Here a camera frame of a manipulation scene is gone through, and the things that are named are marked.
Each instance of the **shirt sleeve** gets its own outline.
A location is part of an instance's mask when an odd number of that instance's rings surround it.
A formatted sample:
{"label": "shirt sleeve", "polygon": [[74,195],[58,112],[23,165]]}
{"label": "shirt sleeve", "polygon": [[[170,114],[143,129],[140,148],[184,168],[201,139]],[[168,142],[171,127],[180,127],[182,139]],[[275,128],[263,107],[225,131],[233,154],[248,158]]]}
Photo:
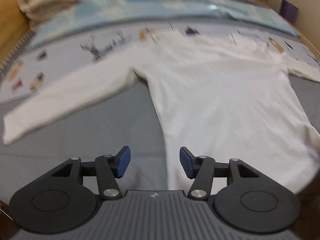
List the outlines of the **shirt sleeve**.
{"label": "shirt sleeve", "polygon": [[132,64],[139,48],[130,49],[63,77],[4,116],[3,142],[11,144],[27,132],[50,124],[77,109],[134,85]]}
{"label": "shirt sleeve", "polygon": [[280,64],[281,68],[289,74],[320,82],[320,71],[318,68],[312,67],[306,62],[298,61],[286,53],[279,54],[273,52],[273,58]]}

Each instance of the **white long-sleeve shirt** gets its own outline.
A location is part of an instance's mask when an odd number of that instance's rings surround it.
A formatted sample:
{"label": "white long-sleeve shirt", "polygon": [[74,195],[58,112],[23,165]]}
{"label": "white long-sleeve shirt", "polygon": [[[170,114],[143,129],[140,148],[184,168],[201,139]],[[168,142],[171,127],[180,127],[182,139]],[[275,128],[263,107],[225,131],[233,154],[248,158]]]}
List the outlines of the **white long-sleeve shirt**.
{"label": "white long-sleeve shirt", "polygon": [[153,34],[56,81],[8,113],[4,143],[110,97],[139,76],[148,82],[163,130],[170,190],[188,190],[192,183],[179,161],[179,149],[186,146],[217,162],[240,158],[297,193],[320,167],[320,135],[288,73],[320,82],[320,72],[262,44],[233,38]]}

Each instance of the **bed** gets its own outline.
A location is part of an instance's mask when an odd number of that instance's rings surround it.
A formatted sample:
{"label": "bed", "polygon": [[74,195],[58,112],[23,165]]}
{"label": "bed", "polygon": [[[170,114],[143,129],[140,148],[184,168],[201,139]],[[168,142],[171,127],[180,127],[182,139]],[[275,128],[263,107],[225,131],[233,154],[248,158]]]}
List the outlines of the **bed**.
{"label": "bed", "polygon": [[[316,57],[308,47],[300,45],[298,38],[284,31],[275,30],[271,26],[261,26],[234,19],[213,19],[181,16],[179,19],[153,19],[132,20],[130,23],[113,23],[108,27],[95,26],[87,30],[87,26],[77,32],[69,32],[70,35],[57,36],[54,42],[48,43],[43,36],[38,36],[38,43],[29,44],[30,50],[19,58],[24,62],[35,62],[45,51],[46,59],[37,61],[39,64],[49,65],[50,69],[61,67],[63,62],[73,62],[72,66],[80,65],[80,62],[99,60],[97,55],[90,51],[92,46],[105,47],[111,40],[116,43],[123,41],[130,43],[137,39],[143,39],[143,32],[175,28],[181,32],[198,32],[201,35],[227,35],[230,32],[238,32],[242,35],[251,35],[251,38],[268,42],[273,49],[277,49],[271,40],[277,40],[278,45],[295,53],[301,60],[309,61],[311,65],[320,68]],[[35,66],[32,70],[32,79],[41,66]],[[45,82],[64,75],[45,73]],[[315,82],[290,77],[292,88],[296,92],[303,109],[311,124],[320,131],[320,85]],[[15,108],[30,96],[30,91],[20,90],[11,95],[11,83],[2,84],[0,92],[2,103],[0,116]],[[78,111],[63,120],[57,121],[43,129],[29,134],[16,143],[5,146],[0,144],[0,200],[8,203],[15,191],[31,182],[41,174],[62,163],[72,156],[81,157],[82,161],[92,161],[102,154],[115,154],[124,145],[129,145],[132,151],[132,160],[126,175],[119,181],[122,190],[165,190],[166,165],[164,140],[161,127],[154,110],[147,84],[140,81],[134,87],[123,91],[113,98],[102,101],[94,106]],[[93,192],[97,192],[95,178],[85,178],[84,185]],[[308,210],[310,203],[319,192],[317,178],[301,193],[301,200]]]}

